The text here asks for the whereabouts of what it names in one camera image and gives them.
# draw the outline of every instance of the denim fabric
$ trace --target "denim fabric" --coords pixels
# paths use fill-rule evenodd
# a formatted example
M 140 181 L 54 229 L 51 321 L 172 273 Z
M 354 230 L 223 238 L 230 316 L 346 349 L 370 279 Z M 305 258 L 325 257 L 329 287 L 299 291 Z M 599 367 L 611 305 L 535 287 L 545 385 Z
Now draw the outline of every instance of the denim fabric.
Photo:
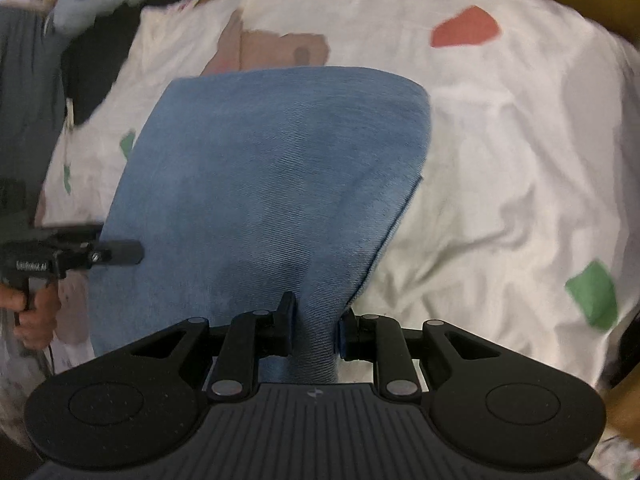
M 335 381 L 337 319 L 420 182 L 427 95 L 364 68 L 293 68 L 170 84 L 141 132 L 102 240 L 137 267 L 90 273 L 103 354 L 191 316 L 226 324 L 298 297 L 292 358 L 269 381 Z

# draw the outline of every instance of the brown patch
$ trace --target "brown patch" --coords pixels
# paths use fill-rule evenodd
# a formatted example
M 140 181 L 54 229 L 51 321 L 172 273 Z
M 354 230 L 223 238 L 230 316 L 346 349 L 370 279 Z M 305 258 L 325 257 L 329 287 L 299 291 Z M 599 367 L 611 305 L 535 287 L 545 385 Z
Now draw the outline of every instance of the brown patch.
M 218 40 L 218 51 L 200 75 L 223 74 L 240 70 L 242 11 L 234 10 Z
M 241 11 L 236 10 L 220 34 L 218 51 L 201 75 L 287 68 L 323 66 L 329 46 L 321 34 L 285 34 L 265 30 L 242 30 Z

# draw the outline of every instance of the logo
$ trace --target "logo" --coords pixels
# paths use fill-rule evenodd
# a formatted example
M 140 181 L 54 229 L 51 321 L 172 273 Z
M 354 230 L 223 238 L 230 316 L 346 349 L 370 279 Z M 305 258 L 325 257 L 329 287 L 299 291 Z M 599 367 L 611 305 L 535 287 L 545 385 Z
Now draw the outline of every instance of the logo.
M 47 272 L 49 265 L 47 263 L 21 262 L 20 260 L 16 260 L 15 269 L 25 270 L 27 272 Z
M 313 397 L 314 399 L 317 399 L 318 397 L 322 397 L 322 394 L 324 394 L 324 392 L 322 390 L 319 390 L 318 388 L 312 388 L 306 394 L 309 397 Z

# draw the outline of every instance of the ridged surface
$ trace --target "ridged surface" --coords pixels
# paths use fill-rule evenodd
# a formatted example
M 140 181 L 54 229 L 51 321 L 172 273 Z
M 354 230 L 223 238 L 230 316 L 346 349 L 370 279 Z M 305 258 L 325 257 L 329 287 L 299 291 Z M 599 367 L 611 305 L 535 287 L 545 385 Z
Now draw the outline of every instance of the ridged surface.
M 264 384 L 246 402 L 210 410 L 180 449 L 123 472 L 47 463 L 31 480 L 597 480 L 582 463 L 539 473 L 478 465 L 443 444 L 420 410 L 366 384 Z

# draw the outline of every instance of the black cable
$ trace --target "black cable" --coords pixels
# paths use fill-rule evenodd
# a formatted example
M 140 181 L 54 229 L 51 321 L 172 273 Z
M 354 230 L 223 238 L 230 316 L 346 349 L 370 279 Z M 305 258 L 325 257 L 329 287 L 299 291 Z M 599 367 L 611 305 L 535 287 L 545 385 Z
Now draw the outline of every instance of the black cable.
M 56 374 L 56 364 L 53 362 L 53 350 L 51 349 L 51 345 L 49 345 L 49 357 L 51 358 L 51 375 L 54 376 Z

